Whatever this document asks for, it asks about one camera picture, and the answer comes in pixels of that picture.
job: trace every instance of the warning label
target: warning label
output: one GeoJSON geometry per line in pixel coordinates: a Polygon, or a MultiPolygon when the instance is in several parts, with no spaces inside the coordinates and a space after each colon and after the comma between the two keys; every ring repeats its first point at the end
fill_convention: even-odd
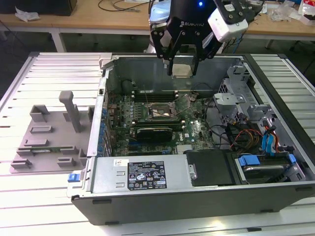
{"type": "Polygon", "coordinates": [[[128,189],[167,188],[164,161],[129,162],[128,189]]]}

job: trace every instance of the metal slotted surface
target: metal slotted surface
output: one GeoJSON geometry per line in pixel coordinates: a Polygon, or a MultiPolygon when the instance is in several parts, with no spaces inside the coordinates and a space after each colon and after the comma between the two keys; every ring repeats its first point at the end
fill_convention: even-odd
{"type": "Polygon", "coordinates": [[[95,105],[102,76],[99,57],[100,53],[41,53],[28,59],[30,62],[17,76],[19,82],[0,112],[0,161],[9,163],[14,158],[31,120],[33,105],[44,104],[49,111],[65,111],[58,99],[62,90],[73,91],[73,103],[80,111],[95,105]]]}
{"type": "MultiPolygon", "coordinates": [[[[252,55],[280,97],[315,143],[315,91],[288,59],[278,55],[252,55]]],[[[264,103],[267,99],[255,89],[264,103]]]]}
{"type": "Polygon", "coordinates": [[[10,161],[30,120],[28,104],[49,103],[49,111],[65,111],[58,101],[61,89],[57,88],[68,85],[80,110],[94,105],[101,75],[98,57],[99,54],[40,54],[30,58],[17,76],[21,79],[16,81],[16,88],[3,100],[6,103],[0,102],[0,108],[3,107],[0,112],[0,236],[56,236],[68,232],[93,236],[290,236],[315,232],[315,198],[303,199],[277,213],[93,226],[68,198],[68,174],[11,175],[10,161]],[[80,61],[80,65],[69,65],[73,60],[80,61]],[[84,71],[87,76],[78,73],[83,61],[89,66],[93,64],[92,71],[84,71]],[[49,76],[45,73],[35,76],[44,69],[49,76]],[[21,90],[24,85],[28,85],[29,90],[21,90]],[[95,89],[87,90],[86,85],[95,86],[95,89]],[[262,231],[249,233],[247,228],[251,227],[262,231]]]}

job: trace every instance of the blue tab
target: blue tab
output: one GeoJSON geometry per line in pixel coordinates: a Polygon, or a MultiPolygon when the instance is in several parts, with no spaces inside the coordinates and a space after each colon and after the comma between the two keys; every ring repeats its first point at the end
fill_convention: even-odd
{"type": "Polygon", "coordinates": [[[261,148],[262,148],[263,151],[266,150],[266,146],[267,146],[267,134],[265,134],[262,137],[261,148]]]}
{"type": "Polygon", "coordinates": [[[80,174],[69,174],[68,183],[80,182],[80,174]]]}
{"type": "Polygon", "coordinates": [[[274,143],[274,136],[269,135],[268,137],[268,142],[267,142],[267,147],[266,147],[266,152],[269,153],[271,156],[274,156],[275,154],[272,152],[272,144],[274,143]]]}
{"type": "Polygon", "coordinates": [[[292,164],[294,164],[296,162],[295,156],[293,154],[289,154],[289,159],[290,159],[292,164]]]}
{"type": "Polygon", "coordinates": [[[260,165],[260,161],[256,155],[243,155],[238,158],[241,166],[260,165]]]}

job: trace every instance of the table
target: table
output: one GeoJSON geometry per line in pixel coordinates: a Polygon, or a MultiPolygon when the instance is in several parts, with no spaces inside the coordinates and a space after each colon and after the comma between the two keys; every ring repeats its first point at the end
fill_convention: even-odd
{"type": "MultiPolygon", "coordinates": [[[[282,95],[288,94],[298,73],[286,69],[286,63],[277,55],[252,56],[275,86],[280,79],[291,81],[286,82],[288,87],[282,90],[282,95]],[[277,71],[282,71],[285,76],[279,77],[277,71]]],[[[30,56],[0,101],[1,236],[56,236],[65,232],[80,236],[293,236],[315,232],[315,197],[302,199],[277,213],[93,226],[67,197],[67,172],[11,175],[8,171],[10,162],[31,119],[29,112],[32,106],[36,103],[46,104],[49,111],[64,111],[58,99],[60,91],[64,89],[73,91],[73,101],[79,110],[87,110],[94,105],[102,75],[99,58],[100,53],[41,53],[30,56]]],[[[292,92],[295,96],[304,95],[295,90],[292,92]]],[[[292,112],[303,115],[298,112],[298,107],[294,107],[296,103],[292,103],[289,96],[283,99],[292,105],[292,112]]]]}
{"type": "MultiPolygon", "coordinates": [[[[51,33],[57,52],[66,52],[62,33],[131,34],[149,35],[148,6],[142,5],[136,12],[107,12],[98,8],[99,0],[78,0],[71,16],[40,15],[41,19],[23,22],[13,14],[0,15],[12,31],[51,33]]],[[[130,7],[133,3],[121,2],[119,6],[130,7]]],[[[104,8],[113,9],[109,0],[104,8]]],[[[0,31],[7,30],[0,24],[0,31]]],[[[315,27],[306,26],[292,19],[291,22],[271,22],[266,14],[258,16],[244,35],[245,38],[268,40],[315,40],[315,27]]]]}

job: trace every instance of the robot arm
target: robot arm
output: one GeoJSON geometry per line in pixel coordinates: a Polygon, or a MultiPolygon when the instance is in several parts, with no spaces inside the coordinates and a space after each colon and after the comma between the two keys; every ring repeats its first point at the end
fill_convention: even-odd
{"type": "Polygon", "coordinates": [[[221,0],[159,2],[152,7],[150,14],[151,38],[157,57],[164,60],[167,74],[172,75],[173,59],[181,46],[194,45],[191,71],[195,75],[199,62],[213,58],[225,40],[245,31],[261,8],[246,0],[231,0],[229,3],[221,0]]]}

